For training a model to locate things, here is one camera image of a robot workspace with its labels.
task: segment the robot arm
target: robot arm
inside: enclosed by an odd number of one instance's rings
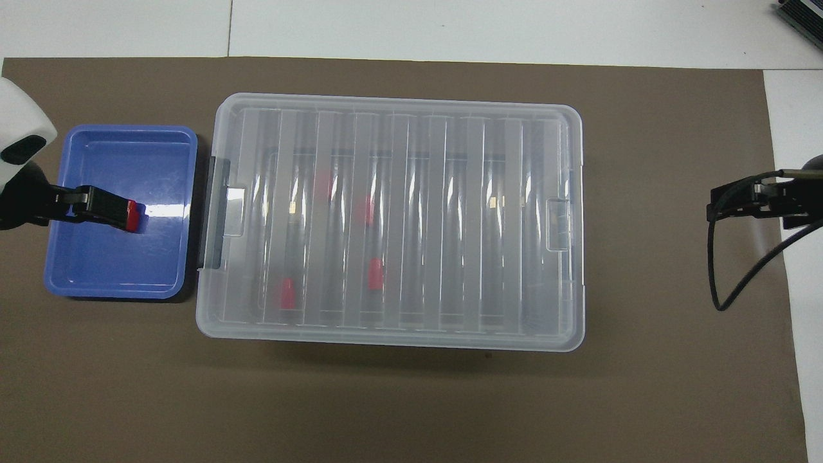
[[[57,129],[37,103],[12,81],[0,77],[0,193],[56,137]]]
[[[46,114],[0,77],[0,230],[49,220],[98,222],[136,232],[137,203],[91,185],[51,185],[31,159],[57,137]]]
[[[792,179],[781,183],[764,183],[770,178]],[[763,256],[721,302],[714,281],[714,227],[727,217],[781,217],[786,230],[803,227]],[[718,311],[732,305],[743,288],[774,257],[804,236],[823,228],[823,155],[812,158],[802,169],[780,169],[764,172],[712,189],[711,203],[706,206],[709,221],[707,253],[709,257],[709,290]]]

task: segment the brown table mat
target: brown table mat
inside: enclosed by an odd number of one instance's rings
[[[184,302],[42,282],[0,232],[3,461],[805,461],[783,261],[727,313],[709,190],[773,166],[762,72],[294,58],[9,58],[61,137],[183,124],[238,91],[567,104],[584,121],[586,340],[573,353],[209,339]],[[721,293],[779,239],[718,226]]]

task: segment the plastic tray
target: plastic tray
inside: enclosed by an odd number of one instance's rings
[[[229,97],[212,147],[200,329],[576,348],[581,130],[562,105]]]
[[[46,288],[72,297],[175,295],[184,281],[197,146],[185,127],[81,125],[69,132],[58,183],[98,186],[145,208],[137,233],[52,222]]]

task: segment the box lid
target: box lid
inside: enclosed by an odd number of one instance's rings
[[[576,348],[581,131],[563,105],[229,97],[212,145],[200,329]]]

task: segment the blue tray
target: blue tray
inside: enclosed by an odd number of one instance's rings
[[[166,299],[183,286],[197,136],[162,125],[80,125],[58,184],[94,185],[141,204],[136,233],[51,222],[44,282],[59,296]]]

